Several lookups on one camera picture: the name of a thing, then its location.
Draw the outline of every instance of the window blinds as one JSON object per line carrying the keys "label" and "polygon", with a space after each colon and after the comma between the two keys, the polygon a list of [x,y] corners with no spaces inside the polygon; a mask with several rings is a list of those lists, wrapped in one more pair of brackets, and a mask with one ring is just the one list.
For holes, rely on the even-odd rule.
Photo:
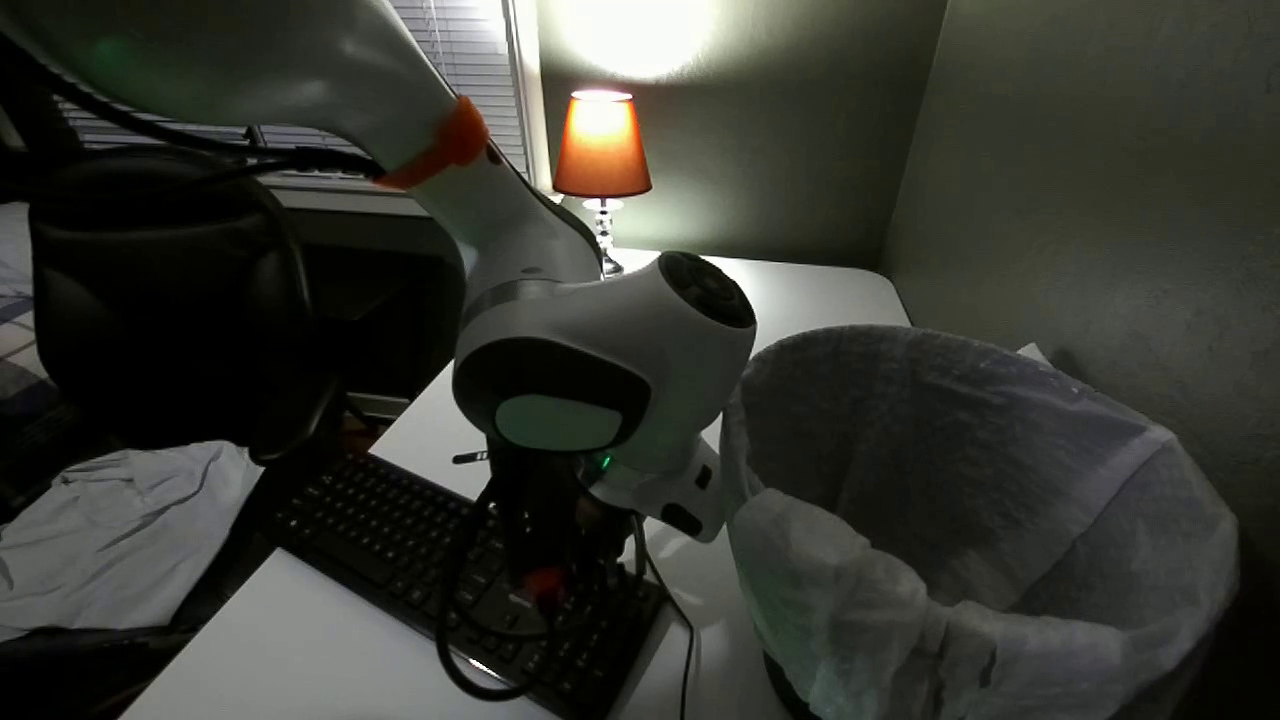
{"label": "window blinds", "polygon": [[[392,0],[405,29],[416,34],[425,56],[437,64],[437,71],[461,91],[473,97],[477,108],[488,119],[488,131],[497,149],[524,173],[526,164],[526,140],[524,140],[524,98],[521,98],[521,71],[512,50],[512,29],[506,29],[506,0]],[[117,149],[117,143],[146,143],[146,136],[135,136],[129,129],[117,129],[75,105],[65,105],[69,125],[89,149]],[[314,129],[220,129],[220,125],[173,125],[165,116],[146,116],[179,131],[231,140],[231,143],[265,143],[265,149],[345,149],[338,136],[314,131]]]}

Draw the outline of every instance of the trash can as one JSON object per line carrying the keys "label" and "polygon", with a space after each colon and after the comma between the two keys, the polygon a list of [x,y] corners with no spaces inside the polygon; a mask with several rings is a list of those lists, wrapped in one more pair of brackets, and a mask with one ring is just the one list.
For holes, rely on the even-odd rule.
{"label": "trash can", "polygon": [[1168,428],[960,334],[758,352],[720,462],[747,616],[822,720],[1115,717],[1237,591],[1237,518]]}

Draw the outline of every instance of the white cloth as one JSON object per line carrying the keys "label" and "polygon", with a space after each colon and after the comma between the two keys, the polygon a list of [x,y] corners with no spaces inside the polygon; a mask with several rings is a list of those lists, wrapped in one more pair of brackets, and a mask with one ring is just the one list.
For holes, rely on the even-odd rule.
{"label": "white cloth", "polygon": [[0,641],[169,624],[255,479],[260,462],[223,441],[65,467],[0,527]]}

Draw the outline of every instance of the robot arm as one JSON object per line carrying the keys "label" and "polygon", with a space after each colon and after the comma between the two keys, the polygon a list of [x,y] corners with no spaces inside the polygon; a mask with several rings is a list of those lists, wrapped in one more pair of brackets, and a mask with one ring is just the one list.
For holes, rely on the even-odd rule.
{"label": "robot arm", "polygon": [[7,0],[0,33],[145,110],[361,143],[477,252],[457,341],[463,416],[505,453],[594,459],[606,502],[698,538],[726,518],[698,428],[750,352],[750,302],[695,254],[599,279],[593,230],[488,143],[385,0]]}

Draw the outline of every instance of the wall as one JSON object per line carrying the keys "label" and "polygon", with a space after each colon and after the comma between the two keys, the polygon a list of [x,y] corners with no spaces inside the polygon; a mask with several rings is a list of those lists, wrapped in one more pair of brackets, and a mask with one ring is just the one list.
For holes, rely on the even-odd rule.
{"label": "wall", "polygon": [[950,0],[886,268],[915,325],[1170,425],[1245,522],[1217,717],[1280,681],[1280,3]]}
{"label": "wall", "polygon": [[569,91],[636,91],[653,191],[620,242],[877,265],[945,0],[539,0]]}

